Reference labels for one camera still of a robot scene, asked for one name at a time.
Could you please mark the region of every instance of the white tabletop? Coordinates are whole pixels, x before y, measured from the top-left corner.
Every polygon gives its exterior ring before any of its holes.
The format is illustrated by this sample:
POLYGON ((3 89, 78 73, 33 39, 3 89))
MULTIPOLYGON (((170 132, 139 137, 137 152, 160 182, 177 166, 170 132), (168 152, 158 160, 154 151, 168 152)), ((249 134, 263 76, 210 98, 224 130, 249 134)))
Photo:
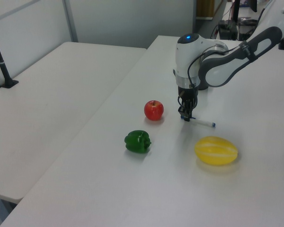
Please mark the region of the white tabletop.
POLYGON ((0 198, 18 203, 145 53, 64 43, 0 89, 0 198))
POLYGON ((213 129, 180 119, 177 40, 154 41, 2 227, 284 226, 284 51, 199 92, 194 116, 213 129), (144 116, 152 99, 164 105, 159 122, 144 116), (149 133, 147 155, 126 150, 133 130, 149 133), (194 145, 209 135, 230 140, 239 158, 202 163, 194 145))

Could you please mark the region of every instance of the yellow melon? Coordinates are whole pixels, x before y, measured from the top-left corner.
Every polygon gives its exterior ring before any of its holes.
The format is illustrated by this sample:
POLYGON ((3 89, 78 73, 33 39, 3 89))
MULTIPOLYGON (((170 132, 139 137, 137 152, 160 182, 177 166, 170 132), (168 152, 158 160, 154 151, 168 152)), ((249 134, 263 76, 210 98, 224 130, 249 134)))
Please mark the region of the yellow melon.
POLYGON ((195 153, 207 164, 225 165, 237 158, 238 149, 226 139, 207 136, 195 144, 195 153))

